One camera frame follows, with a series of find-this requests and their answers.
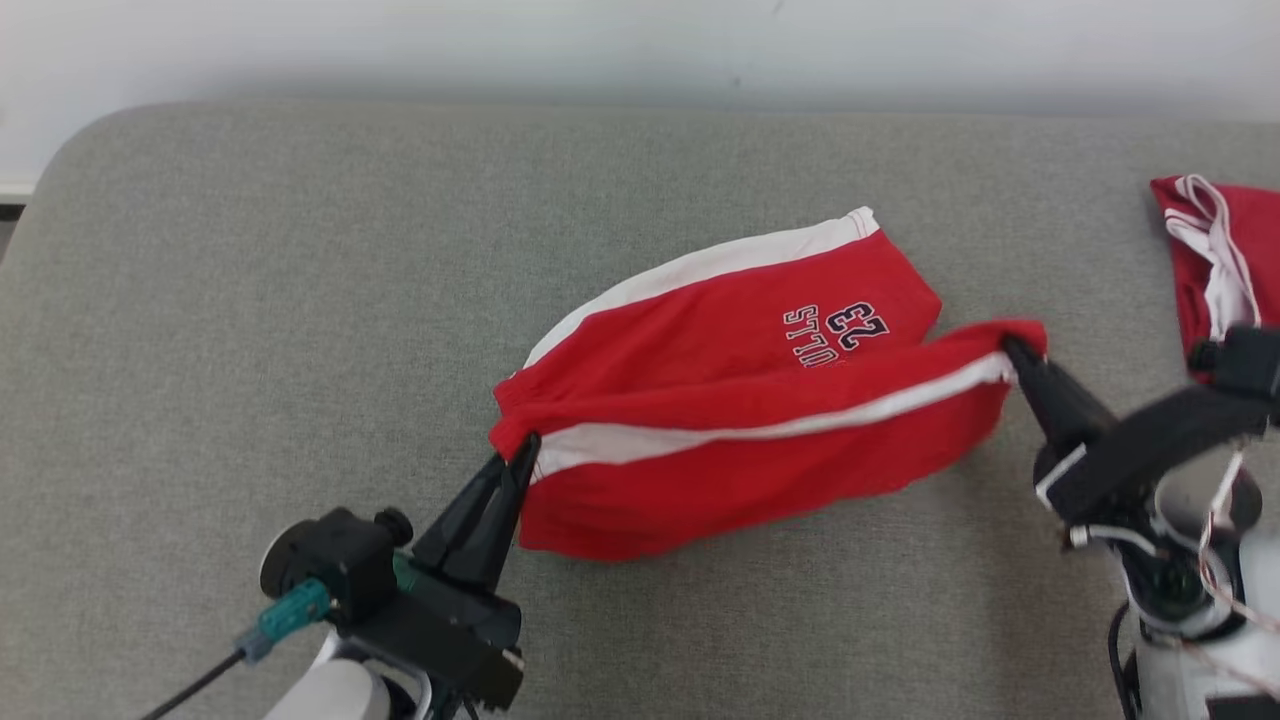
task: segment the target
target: white stripe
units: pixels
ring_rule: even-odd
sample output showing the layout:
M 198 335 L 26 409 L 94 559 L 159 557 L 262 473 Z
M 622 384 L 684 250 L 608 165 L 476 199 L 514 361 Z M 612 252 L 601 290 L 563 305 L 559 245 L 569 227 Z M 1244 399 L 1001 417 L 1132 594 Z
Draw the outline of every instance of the white stripe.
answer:
M 1165 218 L 1176 218 L 1187 223 L 1188 225 L 1192 225 L 1193 228 L 1198 228 L 1202 231 L 1207 231 L 1211 225 L 1208 220 L 1201 218 L 1199 215 L 1192 215 L 1189 213 L 1183 213 L 1181 210 L 1174 210 L 1172 208 L 1165 210 Z
M 1084 457 L 1085 452 L 1088 452 L 1088 448 L 1084 447 L 1084 443 L 1075 446 L 1075 450 L 1073 450 L 1070 455 L 1064 457 L 1062 461 L 1059 462 L 1057 465 L 1053 465 L 1053 469 L 1050 470 L 1047 475 L 1041 478 L 1041 482 L 1036 483 L 1036 497 L 1041 498 L 1041 502 L 1044 503 L 1044 507 L 1048 507 L 1050 510 L 1053 510 L 1056 512 L 1053 503 L 1048 501 L 1048 488 L 1053 487 L 1053 483 L 1061 480 L 1062 475 L 1065 475 L 1068 470 L 1074 468 L 1075 464 L 1079 462 L 1082 457 Z
M 859 425 L 870 425 L 957 396 L 979 384 L 1012 382 L 1014 368 L 1004 352 L 984 355 L 959 370 L 886 395 L 870 402 L 796 418 L 759 428 L 686 430 L 645 428 L 613 423 L 582 423 L 543 438 L 538 465 L 543 477 L 579 465 L 600 462 L 622 465 L 673 455 L 714 441 L 764 441 L 817 434 Z
M 844 218 L 827 220 L 808 228 L 744 237 L 676 258 L 669 263 L 622 281 L 604 291 L 595 300 L 566 315 L 543 340 L 538 341 L 538 345 L 529 354 L 525 366 L 527 368 L 541 360 L 543 356 L 563 342 L 564 338 L 573 334 L 573 331 L 582 324 L 582 320 L 595 313 L 657 297 L 664 292 L 671 292 L 726 273 L 777 265 L 780 263 L 790 263 L 791 260 L 820 255 L 850 242 L 870 237 L 878 229 L 879 225 L 876 224 L 870 208 L 859 208 Z
M 1228 328 L 1236 324 L 1257 325 L 1262 315 L 1253 293 L 1249 266 L 1231 240 L 1230 209 L 1226 199 L 1201 176 L 1185 176 L 1175 183 L 1178 192 L 1196 205 L 1208 223 L 1176 210 L 1165 211 L 1165 228 L 1197 255 L 1210 263 L 1204 284 L 1208 307 L 1210 338 L 1222 340 Z M 1201 190 L 1213 199 L 1213 213 L 1197 197 Z

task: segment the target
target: white wall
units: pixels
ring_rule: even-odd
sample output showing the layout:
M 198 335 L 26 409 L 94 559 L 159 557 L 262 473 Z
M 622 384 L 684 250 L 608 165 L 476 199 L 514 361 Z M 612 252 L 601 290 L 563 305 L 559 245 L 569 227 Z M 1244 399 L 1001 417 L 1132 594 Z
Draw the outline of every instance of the white wall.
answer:
M 1276 77 L 1277 0 L 0 0 L 0 192 L 243 92 L 1280 120 Z

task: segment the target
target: red shorts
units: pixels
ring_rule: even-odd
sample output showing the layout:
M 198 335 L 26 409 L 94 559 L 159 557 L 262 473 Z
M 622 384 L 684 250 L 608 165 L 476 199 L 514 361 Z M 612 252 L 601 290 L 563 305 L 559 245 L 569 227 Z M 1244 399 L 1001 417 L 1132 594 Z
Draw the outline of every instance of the red shorts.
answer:
M 1183 348 L 1222 340 L 1231 325 L 1280 325 L 1280 192 L 1201 176 L 1151 188 L 1174 240 Z
M 557 324 L 494 395 L 543 438 L 520 542 L 598 560 L 892 492 L 993 429 L 1028 320 L 922 345 L 942 304 L 861 208 L 716 245 Z

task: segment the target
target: gray cushion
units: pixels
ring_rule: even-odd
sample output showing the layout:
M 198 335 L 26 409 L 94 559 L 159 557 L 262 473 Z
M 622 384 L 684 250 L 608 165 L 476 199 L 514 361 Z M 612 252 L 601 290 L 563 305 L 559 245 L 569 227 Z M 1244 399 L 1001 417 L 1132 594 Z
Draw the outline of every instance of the gray cushion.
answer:
M 490 388 L 557 319 L 719 241 L 869 205 L 945 327 L 1041 318 L 1135 407 L 1183 382 L 1147 182 L 1187 172 L 1280 187 L 1280 127 L 288 102 L 101 120 L 0 264 L 3 715 L 164 700 L 264 606 L 280 529 L 337 505 L 425 527 L 486 456 Z M 511 715 L 1119 716 L 1120 587 L 1103 555 L 1059 553 L 1037 438 L 1015 396 L 992 441 L 891 497 L 623 565 L 513 551 Z M 1280 498 L 1275 460 L 1254 471 Z M 261 716 L 319 637 L 179 716 Z

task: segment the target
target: black cable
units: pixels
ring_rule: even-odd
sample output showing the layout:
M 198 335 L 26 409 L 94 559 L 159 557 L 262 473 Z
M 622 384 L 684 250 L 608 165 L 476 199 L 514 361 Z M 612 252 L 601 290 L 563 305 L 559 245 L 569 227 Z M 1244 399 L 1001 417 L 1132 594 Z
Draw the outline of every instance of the black cable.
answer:
M 191 700 L 191 696 L 193 696 L 193 694 L 198 693 L 200 691 L 205 689 L 205 687 L 209 685 L 209 683 L 212 683 L 214 680 L 216 680 L 219 676 L 221 676 L 223 673 L 225 673 L 225 671 L 230 670 L 232 667 L 234 667 L 236 665 L 238 665 L 241 660 L 244 660 L 244 651 L 243 650 L 237 650 L 236 652 L 228 655 L 227 659 L 223 660 L 221 662 L 219 662 L 218 665 L 215 665 L 212 670 L 210 670 L 209 673 L 205 673 L 204 675 L 200 676 L 198 680 L 196 680 L 195 683 L 187 685 L 187 689 L 184 689 L 180 693 L 173 696 L 168 702 L 165 702 L 160 707 L 156 707 L 151 712 L 147 712 L 146 715 L 143 715 L 142 720 L 157 720 L 159 717 L 164 717 L 165 715 L 168 715 L 169 712 L 172 712 L 173 708 L 175 708 L 179 705 L 182 705 L 182 703 L 187 702 L 188 700 Z
M 1125 602 L 1116 610 L 1111 619 L 1111 628 L 1107 630 L 1107 657 L 1111 660 L 1111 676 L 1116 682 L 1116 694 L 1120 696 L 1120 707 L 1124 710 L 1124 720 L 1138 720 L 1134 712 L 1133 698 L 1129 696 L 1129 683 L 1124 679 L 1124 666 L 1120 665 L 1120 625 L 1124 616 L 1129 614 L 1129 603 Z

